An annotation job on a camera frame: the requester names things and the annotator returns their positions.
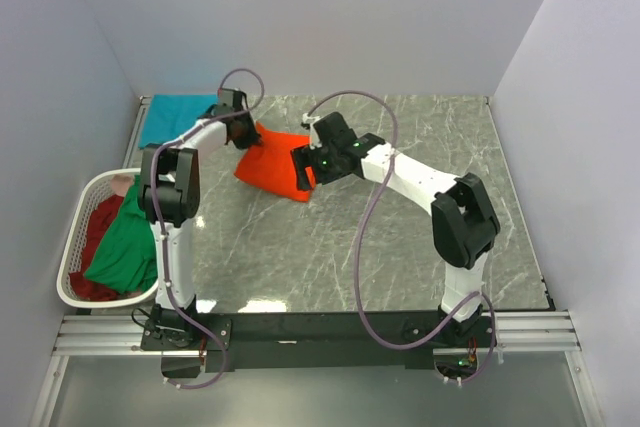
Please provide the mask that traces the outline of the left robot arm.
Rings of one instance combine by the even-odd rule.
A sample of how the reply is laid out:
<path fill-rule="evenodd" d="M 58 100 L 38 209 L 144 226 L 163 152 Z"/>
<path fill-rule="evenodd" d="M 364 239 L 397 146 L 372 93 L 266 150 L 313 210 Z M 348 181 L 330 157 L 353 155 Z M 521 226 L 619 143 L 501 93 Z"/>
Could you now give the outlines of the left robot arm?
<path fill-rule="evenodd" d="M 221 88 L 193 126 L 162 144 L 143 149 L 138 205 L 156 247 L 158 287 L 150 329 L 176 348 L 200 335 L 193 283 L 193 220 L 200 206 L 200 158 L 232 144 L 245 150 L 260 142 L 247 94 Z"/>

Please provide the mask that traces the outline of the orange t-shirt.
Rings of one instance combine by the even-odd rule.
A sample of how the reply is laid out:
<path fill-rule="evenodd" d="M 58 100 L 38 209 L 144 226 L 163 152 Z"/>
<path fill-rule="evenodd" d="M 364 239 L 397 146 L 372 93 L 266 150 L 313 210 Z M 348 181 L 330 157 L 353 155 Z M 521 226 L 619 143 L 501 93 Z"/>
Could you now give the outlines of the orange t-shirt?
<path fill-rule="evenodd" d="M 253 187 L 297 202 L 308 202 L 312 190 L 297 188 L 291 151 L 307 145 L 305 135 L 278 132 L 256 123 L 261 136 L 259 145 L 251 146 L 238 162 L 235 177 Z"/>

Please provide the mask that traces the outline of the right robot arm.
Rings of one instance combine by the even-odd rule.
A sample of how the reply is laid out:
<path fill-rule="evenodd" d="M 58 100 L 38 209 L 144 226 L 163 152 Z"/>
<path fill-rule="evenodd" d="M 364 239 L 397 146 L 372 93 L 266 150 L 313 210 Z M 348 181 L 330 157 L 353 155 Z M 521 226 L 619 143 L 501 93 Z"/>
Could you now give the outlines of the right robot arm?
<path fill-rule="evenodd" d="M 356 175 L 390 188 L 431 218 L 434 246 L 446 264 L 442 318 L 405 347 L 420 347 L 439 334 L 449 345 L 464 344 L 488 300 L 482 293 L 484 266 L 501 230 L 483 181 L 473 173 L 459 177 L 429 167 L 375 134 L 357 136 L 338 112 L 306 114 L 302 125 L 309 141 L 291 152 L 299 190 Z"/>

